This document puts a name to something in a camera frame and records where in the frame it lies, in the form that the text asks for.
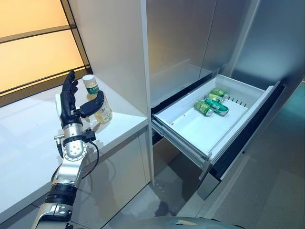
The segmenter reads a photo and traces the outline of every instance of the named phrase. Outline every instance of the gray floor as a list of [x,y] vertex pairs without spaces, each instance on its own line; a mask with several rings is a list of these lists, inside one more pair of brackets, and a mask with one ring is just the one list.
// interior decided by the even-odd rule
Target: gray floor
[[103,229],[154,216],[217,219],[247,229],[305,228],[305,83],[203,201],[200,171],[179,154]]

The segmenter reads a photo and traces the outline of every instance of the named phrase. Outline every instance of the bottle label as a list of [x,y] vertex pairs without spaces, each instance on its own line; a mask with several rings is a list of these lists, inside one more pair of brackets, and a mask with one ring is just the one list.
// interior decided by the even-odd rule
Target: bottle label
[[99,91],[98,85],[96,85],[95,87],[89,87],[89,88],[87,88],[87,92],[88,92],[89,94],[96,94],[96,93],[98,93],[98,91]]

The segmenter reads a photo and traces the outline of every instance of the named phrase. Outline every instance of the open drawer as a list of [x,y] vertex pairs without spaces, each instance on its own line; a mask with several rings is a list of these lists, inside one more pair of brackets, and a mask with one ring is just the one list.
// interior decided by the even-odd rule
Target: open drawer
[[[206,117],[194,108],[196,101],[213,88],[229,93],[224,117]],[[255,116],[274,86],[265,91],[234,79],[217,75],[175,103],[152,116],[152,127],[187,155],[198,167],[214,165]]]

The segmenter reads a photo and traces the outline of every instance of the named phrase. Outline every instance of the cable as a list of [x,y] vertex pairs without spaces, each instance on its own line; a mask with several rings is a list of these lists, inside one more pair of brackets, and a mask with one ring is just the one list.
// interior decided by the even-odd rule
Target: cable
[[83,176],[82,179],[84,179],[86,176],[88,176],[95,169],[95,167],[97,166],[97,164],[99,162],[99,158],[100,158],[100,152],[99,152],[99,148],[97,147],[97,145],[91,141],[88,141],[88,142],[96,148],[97,158],[96,158],[94,167],[85,176]]
[[59,155],[63,158],[63,153],[62,153],[62,147],[61,147],[61,143],[60,144],[56,144]]

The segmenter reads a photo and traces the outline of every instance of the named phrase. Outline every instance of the green can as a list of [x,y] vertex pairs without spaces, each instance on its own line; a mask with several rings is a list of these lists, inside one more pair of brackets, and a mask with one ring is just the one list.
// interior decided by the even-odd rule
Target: green can
[[219,89],[219,88],[214,88],[214,89],[211,91],[211,93],[213,93],[213,94],[215,94],[215,95],[217,95],[217,96],[220,96],[220,97],[222,97],[223,99],[227,99],[227,98],[229,97],[228,92],[225,92],[225,91],[223,91],[223,90],[221,90],[221,89]]
[[216,101],[218,103],[222,103],[224,101],[224,99],[222,97],[212,94],[212,93],[207,94],[204,99],[210,99],[210,100]]
[[205,104],[203,101],[197,101],[195,107],[199,112],[207,117],[211,116],[214,112],[213,108],[211,108],[208,104]]
[[214,109],[214,112],[221,115],[225,116],[229,112],[229,108],[216,102],[211,99],[205,99],[204,101],[206,104],[208,104],[210,107]]

